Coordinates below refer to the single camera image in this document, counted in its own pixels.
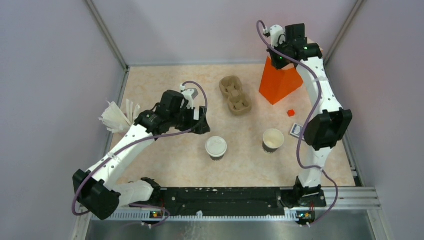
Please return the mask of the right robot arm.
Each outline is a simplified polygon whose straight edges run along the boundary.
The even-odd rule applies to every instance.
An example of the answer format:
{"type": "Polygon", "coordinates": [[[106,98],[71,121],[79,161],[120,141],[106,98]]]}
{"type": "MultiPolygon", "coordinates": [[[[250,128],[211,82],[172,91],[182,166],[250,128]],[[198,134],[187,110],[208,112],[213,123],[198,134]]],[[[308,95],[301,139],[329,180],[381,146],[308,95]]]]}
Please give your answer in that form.
{"type": "Polygon", "coordinates": [[[307,206],[321,193],[321,177],[333,148],[342,140],[353,114],[339,103],[325,72],[323,53],[317,43],[310,43],[303,23],[281,27],[263,27],[262,33],[270,38],[267,51],[273,67],[280,70],[294,65],[306,87],[312,110],[300,132],[300,140],[308,146],[302,171],[293,187],[293,200],[307,206]]]}

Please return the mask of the black paper coffee cup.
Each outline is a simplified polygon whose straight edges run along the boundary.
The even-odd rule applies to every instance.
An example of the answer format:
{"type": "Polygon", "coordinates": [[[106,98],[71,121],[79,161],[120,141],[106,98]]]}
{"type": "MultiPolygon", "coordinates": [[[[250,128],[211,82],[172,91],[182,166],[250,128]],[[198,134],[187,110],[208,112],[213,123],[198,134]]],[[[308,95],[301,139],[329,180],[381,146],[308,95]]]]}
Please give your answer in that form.
{"type": "Polygon", "coordinates": [[[224,156],[225,156],[224,154],[221,155],[221,156],[211,156],[210,155],[210,159],[213,160],[213,161],[220,161],[224,158],[224,156]]]}

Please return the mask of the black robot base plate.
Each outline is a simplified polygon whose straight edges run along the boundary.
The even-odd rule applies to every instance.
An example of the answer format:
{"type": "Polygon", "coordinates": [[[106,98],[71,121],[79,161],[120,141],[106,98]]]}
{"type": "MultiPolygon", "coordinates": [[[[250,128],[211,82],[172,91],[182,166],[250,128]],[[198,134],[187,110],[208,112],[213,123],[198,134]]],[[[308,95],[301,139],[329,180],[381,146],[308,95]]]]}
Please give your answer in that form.
{"type": "Polygon", "coordinates": [[[323,192],[298,197],[291,187],[168,187],[154,190],[143,206],[164,208],[172,217],[283,216],[289,209],[327,207],[323,192]]]}

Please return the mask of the orange paper bag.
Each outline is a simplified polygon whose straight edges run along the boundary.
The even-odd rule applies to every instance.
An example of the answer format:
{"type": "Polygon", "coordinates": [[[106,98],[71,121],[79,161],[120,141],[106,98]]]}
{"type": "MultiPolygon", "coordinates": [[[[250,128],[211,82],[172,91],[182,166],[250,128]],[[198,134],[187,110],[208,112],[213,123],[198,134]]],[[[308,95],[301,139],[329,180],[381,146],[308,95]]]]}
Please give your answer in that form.
{"type": "Polygon", "coordinates": [[[259,93],[271,104],[275,105],[303,85],[303,80],[293,64],[282,69],[272,65],[267,57],[259,86],[259,93]]]}

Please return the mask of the white plastic cup lid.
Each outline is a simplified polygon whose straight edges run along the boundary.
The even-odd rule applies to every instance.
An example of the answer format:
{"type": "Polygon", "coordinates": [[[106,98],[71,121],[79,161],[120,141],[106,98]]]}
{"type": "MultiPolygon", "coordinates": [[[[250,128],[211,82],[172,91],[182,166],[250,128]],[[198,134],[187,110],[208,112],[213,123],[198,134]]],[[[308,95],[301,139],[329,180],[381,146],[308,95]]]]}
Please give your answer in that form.
{"type": "Polygon", "coordinates": [[[225,155],[227,149],[227,142],[220,136],[212,136],[205,143],[205,150],[209,156],[225,155]]]}

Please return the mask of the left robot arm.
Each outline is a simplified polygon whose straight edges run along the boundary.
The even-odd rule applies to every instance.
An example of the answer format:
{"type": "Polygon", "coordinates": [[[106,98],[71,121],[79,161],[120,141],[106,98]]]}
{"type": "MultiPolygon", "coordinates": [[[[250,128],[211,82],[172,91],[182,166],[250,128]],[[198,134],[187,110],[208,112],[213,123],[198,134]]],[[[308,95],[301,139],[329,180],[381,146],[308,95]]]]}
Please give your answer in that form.
{"type": "Polygon", "coordinates": [[[141,112],[121,141],[87,170],[72,176],[73,203],[79,203],[100,220],[109,218],[119,207],[144,202],[154,207],[160,202],[159,185],[150,178],[133,183],[117,184],[130,164],[143,150],[160,138],[187,133],[203,135],[210,132],[206,120],[207,107],[197,109],[195,88],[163,93],[153,109],[141,112]],[[176,133],[169,133],[173,128],[176,133]]]}

